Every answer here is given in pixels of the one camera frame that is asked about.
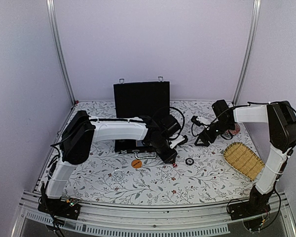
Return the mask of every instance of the woven tray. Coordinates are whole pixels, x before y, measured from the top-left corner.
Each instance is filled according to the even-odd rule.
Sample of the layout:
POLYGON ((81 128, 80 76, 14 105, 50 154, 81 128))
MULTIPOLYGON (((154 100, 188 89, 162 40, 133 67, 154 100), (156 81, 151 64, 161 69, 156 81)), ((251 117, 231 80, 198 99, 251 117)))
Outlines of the woven tray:
POLYGON ((255 180, 264 167, 263 161, 241 142, 229 145, 223 153, 223 158, 231 167, 252 181, 255 180))

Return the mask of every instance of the silver handle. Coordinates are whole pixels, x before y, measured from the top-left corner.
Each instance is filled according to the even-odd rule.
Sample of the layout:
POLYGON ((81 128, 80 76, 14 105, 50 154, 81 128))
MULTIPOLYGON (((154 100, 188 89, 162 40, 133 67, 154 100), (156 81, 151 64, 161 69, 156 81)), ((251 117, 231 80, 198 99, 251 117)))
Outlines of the silver handle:
POLYGON ((156 159, 157 158, 157 152, 154 152, 154 156, 151 156, 151 157, 138 157, 138 155, 137 155, 138 153, 137 152, 135 152, 135 158, 136 159, 156 159))

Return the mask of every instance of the vent grille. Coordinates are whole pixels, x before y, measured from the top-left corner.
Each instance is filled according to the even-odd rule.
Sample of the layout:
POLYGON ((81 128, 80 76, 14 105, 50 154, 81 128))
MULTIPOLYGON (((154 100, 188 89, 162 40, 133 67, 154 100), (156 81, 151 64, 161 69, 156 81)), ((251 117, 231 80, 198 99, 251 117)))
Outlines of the vent grille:
MULTIPOLYGON (((28 219, 40 222, 46 225, 52 225, 50 216, 27 211, 26 217, 28 219)), ((174 231, 137 231, 137 230, 118 230, 110 228, 95 227, 88 224, 81 223, 66 223, 63 229, 89 235, 96 235, 98 237, 210 237, 229 234, 228 225, 219 225, 207 228, 198 228, 192 230, 174 230, 174 231)))

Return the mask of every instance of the robotic arm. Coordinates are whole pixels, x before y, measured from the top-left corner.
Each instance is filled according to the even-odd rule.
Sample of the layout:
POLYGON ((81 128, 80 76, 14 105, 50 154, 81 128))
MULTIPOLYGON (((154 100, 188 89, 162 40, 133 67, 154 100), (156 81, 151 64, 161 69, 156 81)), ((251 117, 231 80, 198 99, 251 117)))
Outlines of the robotic arm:
POLYGON ((86 111, 78 111, 66 127, 63 140, 52 145, 60 145, 61 152, 57 160, 51 161, 48 182, 42 185, 38 209, 51 215, 77 219, 79 205, 70 200, 64 203, 61 196, 74 169, 88 159, 92 142, 120 139, 142 141, 153 146, 165 163, 175 163, 175 147, 187 141, 186 136, 174 135, 178 130, 181 130, 181 126, 172 115, 156 123, 148 116, 97 118, 89 116, 86 111))
MULTIPOLYGON (((235 123, 268 123, 271 145, 262 176, 253 186, 248 202, 230 205, 228 209, 232 220, 269 211, 268 200, 296 145, 296 116, 292 107, 288 101, 282 101, 259 106, 229 108, 224 100, 219 100, 212 105, 212 108, 217 116, 215 119, 217 122, 208 125, 198 135, 195 142, 197 146, 209 146, 217 136, 234 130, 235 123)), ((202 125, 197 117, 193 117, 192 122, 202 125)))

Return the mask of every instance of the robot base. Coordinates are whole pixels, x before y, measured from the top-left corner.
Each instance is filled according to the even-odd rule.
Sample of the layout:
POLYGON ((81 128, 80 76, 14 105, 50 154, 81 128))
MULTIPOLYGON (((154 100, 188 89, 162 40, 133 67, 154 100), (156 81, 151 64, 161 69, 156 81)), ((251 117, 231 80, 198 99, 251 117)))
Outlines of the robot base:
POLYGON ((50 198, 47 198, 46 204, 48 206, 48 209, 46 208, 45 205, 40 203, 37 208, 38 211, 51 214, 49 210, 53 210, 51 211, 53 215, 64 217, 67 219, 72 219, 72 220, 77 220, 80 214, 81 206, 79 204, 70 206, 70 204, 65 201, 61 201, 60 199, 50 199, 50 198))
POLYGON ((230 217, 232 220, 238 220, 242 218, 247 218, 250 216, 260 215, 271 210, 269 204, 265 204, 258 209, 255 209, 254 213, 248 212, 248 204, 249 202, 241 202, 235 203, 228 206, 228 212, 230 213, 230 217))

